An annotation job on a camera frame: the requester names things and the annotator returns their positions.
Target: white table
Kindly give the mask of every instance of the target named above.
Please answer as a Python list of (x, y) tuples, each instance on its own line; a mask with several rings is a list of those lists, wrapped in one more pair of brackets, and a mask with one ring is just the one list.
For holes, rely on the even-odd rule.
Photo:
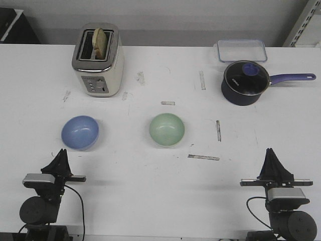
[[(302, 188), (311, 203), (300, 210), (321, 226), (320, 49), (267, 48), (263, 66), (270, 75), (312, 72), (319, 78), (269, 87), (249, 106), (233, 105), (222, 95), (225, 66), (213, 48), (124, 47), (121, 88), (110, 98), (85, 94), (71, 67), (73, 50), (0, 45), (1, 231), (23, 225), (20, 206), (36, 193), (22, 179), (40, 173), (66, 148), (61, 129), (81, 114), (100, 126), (91, 149), (67, 148), (71, 171), (87, 176), (86, 183), (69, 185), (84, 199), (88, 234), (244, 238), (248, 230), (266, 230), (245, 206), (249, 197), (264, 196), (264, 189), (239, 185), (241, 178), (259, 175), (266, 148), (274, 149), (295, 178), (314, 181)], [(157, 146), (148, 133), (149, 122), (162, 112), (180, 116), (186, 127), (172, 148)], [(264, 200), (250, 205), (268, 222)], [(82, 232), (80, 201), (68, 189), (57, 224)]]

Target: white toaster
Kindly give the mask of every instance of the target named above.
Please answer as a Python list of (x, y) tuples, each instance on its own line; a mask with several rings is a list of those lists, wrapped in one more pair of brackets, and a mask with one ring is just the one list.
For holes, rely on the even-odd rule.
[[(106, 35), (104, 59), (96, 57), (92, 44), (97, 28), (101, 28)], [(118, 27), (109, 23), (89, 23), (83, 26), (75, 46), (72, 67), (88, 95), (109, 97), (116, 94), (124, 68), (124, 53)]]

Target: toaster button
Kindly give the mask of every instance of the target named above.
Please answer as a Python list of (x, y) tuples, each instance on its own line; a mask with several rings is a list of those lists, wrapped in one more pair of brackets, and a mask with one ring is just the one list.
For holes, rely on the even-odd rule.
[(102, 87), (104, 87), (104, 81), (101, 81), (101, 80), (98, 80), (97, 82), (96, 82), (96, 87), (97, 88), (102, 88)]

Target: pot lid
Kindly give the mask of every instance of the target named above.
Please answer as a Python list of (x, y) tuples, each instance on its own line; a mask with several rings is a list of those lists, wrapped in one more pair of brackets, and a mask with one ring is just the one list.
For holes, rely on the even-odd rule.
[(226, 68), (224, 81), (239, 94), (258, 95), (267, 89), (270, 77), (261, 65), (242, 60), (236, 61)]

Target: purple handle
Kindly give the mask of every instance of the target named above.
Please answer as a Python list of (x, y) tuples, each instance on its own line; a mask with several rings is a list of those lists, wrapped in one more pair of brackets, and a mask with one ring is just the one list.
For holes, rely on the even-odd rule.
[(277, 84), (288, 80), (315, 80), (315, 74), (277, 74), (270, 76), (271, 84)]

